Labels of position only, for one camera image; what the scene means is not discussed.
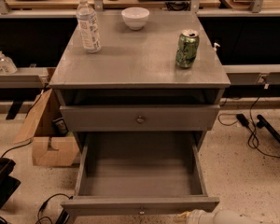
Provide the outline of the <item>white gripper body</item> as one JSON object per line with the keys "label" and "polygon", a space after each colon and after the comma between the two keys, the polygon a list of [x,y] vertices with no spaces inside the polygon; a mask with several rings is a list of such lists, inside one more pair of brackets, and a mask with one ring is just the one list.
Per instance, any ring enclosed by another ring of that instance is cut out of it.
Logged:
{"label": "white gripper body", "polygon": [[193,210],[188,214],[186,224],[214,224],[214,216],[204,210]]}

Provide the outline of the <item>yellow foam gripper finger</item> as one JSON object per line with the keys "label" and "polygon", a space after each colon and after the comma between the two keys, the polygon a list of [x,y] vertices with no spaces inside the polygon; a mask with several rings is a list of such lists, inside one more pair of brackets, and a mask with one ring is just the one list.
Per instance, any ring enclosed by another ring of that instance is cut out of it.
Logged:
{"label": "yellow foam gripper finger", "polygon": [[186,211],[176,216],[176,223],[177,224],[188,224],[190,212]]}

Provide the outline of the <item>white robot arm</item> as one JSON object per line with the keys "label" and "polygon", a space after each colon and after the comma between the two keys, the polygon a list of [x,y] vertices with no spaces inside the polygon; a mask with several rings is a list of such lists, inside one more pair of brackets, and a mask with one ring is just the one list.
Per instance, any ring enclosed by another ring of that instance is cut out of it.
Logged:
{"label": "white robot arm", "polygon": [[269,222],[255,220],[231,210],[220,210],[208,213],[195,209],[183,212],[175,217],[175,224],[270,224]]}

